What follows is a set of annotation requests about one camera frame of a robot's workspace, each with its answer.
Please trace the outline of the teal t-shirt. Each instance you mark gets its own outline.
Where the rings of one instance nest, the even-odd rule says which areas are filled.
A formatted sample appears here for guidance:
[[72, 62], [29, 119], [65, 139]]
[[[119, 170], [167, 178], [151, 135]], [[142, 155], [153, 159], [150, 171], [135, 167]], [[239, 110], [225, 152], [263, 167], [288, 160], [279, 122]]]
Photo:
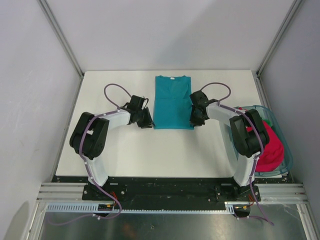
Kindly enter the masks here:
[[156, 76], [153, 121], [156, 130], [193, 130], [191, 77]]

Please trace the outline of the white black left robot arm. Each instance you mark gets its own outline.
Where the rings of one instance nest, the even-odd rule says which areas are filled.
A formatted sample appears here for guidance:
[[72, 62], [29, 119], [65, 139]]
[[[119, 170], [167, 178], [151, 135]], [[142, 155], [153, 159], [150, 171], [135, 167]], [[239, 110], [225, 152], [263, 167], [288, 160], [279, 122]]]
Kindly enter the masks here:
[[83, 112], [70, 137], [69, 145], [85, 165], [88, 179], [94, 184], [93, 194], [100, 200], [110, 196], [111, 188], [105, 184], [109, 178], [102, 160], [107, 133], [118, 127], [137, 124], [141, 129], [155, 126], [149, 108], [148, 98], [132, 95], [129, 102], [114, 111], [94, 115]]

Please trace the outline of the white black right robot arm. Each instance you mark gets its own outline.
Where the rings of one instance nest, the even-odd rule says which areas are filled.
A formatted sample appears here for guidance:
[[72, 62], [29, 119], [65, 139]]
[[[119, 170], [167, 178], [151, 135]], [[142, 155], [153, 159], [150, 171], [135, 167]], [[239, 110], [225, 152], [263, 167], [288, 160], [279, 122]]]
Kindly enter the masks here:
[[226, 133], [224, 145], [236, 151], [236, 170], [231, 178], [231, 196], [242, 201], [253, 189], [255, 170], [265, 146], [270, 142], [269, 134], [257, 110], [240, 110], [229, 107], [217, 99], [208, 99], [201, 90], [190, 96], [192, 106], [190, 123], [200, 127], [206, 120], [219, 121]]

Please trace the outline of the clear blue plastic bin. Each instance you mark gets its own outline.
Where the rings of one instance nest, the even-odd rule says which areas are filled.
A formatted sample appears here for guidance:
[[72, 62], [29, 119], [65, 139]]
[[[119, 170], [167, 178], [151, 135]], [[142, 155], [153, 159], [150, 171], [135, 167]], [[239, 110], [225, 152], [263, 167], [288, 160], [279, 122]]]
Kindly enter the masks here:
[[258, 111], [269, 135], [269, 143], [257, 162], [255, 177], [270, 178], [289, 172], [293, 166], [293, 156], [273, 112], [262, 105], [238, 106], [239, 110]]

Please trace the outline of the green t-shirt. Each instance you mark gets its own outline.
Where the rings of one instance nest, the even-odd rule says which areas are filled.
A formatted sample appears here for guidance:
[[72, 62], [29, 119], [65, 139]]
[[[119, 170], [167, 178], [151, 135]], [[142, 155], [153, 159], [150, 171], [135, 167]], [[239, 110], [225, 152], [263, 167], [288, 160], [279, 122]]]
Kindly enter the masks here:
[[266, 124], [268, 124], [270, 127], [273, 126], [273, 123], [269, 119], [264, 119], [263, 120]]

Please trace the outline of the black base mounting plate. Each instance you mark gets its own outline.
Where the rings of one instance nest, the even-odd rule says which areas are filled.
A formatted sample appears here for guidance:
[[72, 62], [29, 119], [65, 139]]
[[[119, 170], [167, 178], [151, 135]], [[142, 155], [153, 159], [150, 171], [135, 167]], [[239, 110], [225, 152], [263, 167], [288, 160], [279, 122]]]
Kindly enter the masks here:
[[92, 183], [85, 185], [85, 201], [109, 201], [109, 193], [122, 207], [167, 207], [170, 210], [208, 209], [222, 202], [249, 202], [261, 200], [259, 188], [238, 196], [231, 187], [232, 178], [181, 178], [181, 177], [110, 177], [98, 189]]

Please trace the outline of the magenta red t-shirt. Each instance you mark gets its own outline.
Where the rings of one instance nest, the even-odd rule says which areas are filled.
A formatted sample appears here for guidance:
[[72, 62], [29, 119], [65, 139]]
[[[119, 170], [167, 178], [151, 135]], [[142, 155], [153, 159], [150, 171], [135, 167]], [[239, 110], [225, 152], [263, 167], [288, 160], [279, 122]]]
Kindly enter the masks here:
[[[275, 115], [269, 108], [261, 105], [237, 108], [244, 111], [257, 110], [269, 135], [269, 143], [264, 147], [264, 152], [257, 162], [255, 173], [264, 174], [275, 171], [285, 159], [283, 134]], [[265, 119], [272, 122], [272, 127], [264, 122]]]

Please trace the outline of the aluminium frame rail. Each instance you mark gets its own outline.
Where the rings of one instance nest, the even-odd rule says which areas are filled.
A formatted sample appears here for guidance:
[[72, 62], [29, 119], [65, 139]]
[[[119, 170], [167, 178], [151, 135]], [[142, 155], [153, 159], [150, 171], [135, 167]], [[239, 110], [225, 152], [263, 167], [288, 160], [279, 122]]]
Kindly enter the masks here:
[[85, 183], [42, 183], [37, 195], [38, 202], [82, 201]]

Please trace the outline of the left aluminium corner post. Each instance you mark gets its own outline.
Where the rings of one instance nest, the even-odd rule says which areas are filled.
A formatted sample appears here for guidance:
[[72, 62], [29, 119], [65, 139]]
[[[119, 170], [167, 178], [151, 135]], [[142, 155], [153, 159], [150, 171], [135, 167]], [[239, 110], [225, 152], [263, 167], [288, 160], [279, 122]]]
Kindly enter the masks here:
[[72, 67], [76, 71], [77, 75], [80, 77], [80, 79], [83, 78], [84, 72], [82, 71], [74, 52], [65, 36], [65, 34], [62, 31], [62, 28], [60, 24], [58, 23], [49, 3], [47, 0], [37, 0], [37, 3], [39, 4], [44, 16], [46, 17], [49, 25], [51, 26], [57, 40], [59, 41], [63, 51], [65, 52], [67, 58], [69, 59]]

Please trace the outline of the aluminium corner post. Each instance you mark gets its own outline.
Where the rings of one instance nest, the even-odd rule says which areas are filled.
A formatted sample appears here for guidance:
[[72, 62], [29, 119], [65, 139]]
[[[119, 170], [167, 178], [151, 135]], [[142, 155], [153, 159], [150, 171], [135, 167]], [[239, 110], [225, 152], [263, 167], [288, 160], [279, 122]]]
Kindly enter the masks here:
[[39, 4], [44, 16], [46, 17], [49, 25], [51, 26], [57, 40], [59, 41], [63, 51], [65, 52], [67, 58], [69, 59], [72, 67], [76, 71], [77, 75], [80, 77], [80, 79], [83, 78], [84, 72], [82, 71], [74, 52], [65, 36], [65, 34], [62, 31], [62, 28], [60, 24], [58, 23], [49, 3], [47, 0], [37, 0], [37, 3]]
[[305, 0], [294, 0], [287, 12], [287, 14], [284, 17], [284, 20], [282, 21], [277, 33], [275, 34], [275, 37], [273, 38], [266, 54], [264, 55], [258, 69], [256, 70], [256, 75], [258, 77], [261, 76], [264, 69], [266, 68], [269, 61], [272, 59], [274, 53], [276, 52], [279, 44], [281, 43], [283, 37], [285, 36], [285, 33], [290, 28], [291, 24], [293, 23], [296, 15], [300, 11], [300, 8], [303, 6]]

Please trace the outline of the right aluminium corner post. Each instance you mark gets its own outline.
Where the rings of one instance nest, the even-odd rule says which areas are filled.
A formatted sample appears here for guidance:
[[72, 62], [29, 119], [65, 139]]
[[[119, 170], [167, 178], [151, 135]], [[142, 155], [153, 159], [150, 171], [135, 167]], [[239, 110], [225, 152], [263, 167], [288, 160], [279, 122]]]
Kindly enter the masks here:
[[293, 23], [296, 15], [300, 11], [300, 8], [303, 6], [305, 0], [294, 0], [287, 12], [287, 14], [284, 17], [284, 20], [282, 21], [277, 33], [275, 34], [275, 37], [273, 38], [266, 54], [264, 55], [258, 69], [256, 70], [256, 75], [258, 77], [261, 76], [264, 69], [266, 68], [269, 61], [272, 59], [274, 53], [276, 52], [279, 44], [281, 43], [283, 37], [285, 36], [285, 33], [290, 28], [291, 24]]

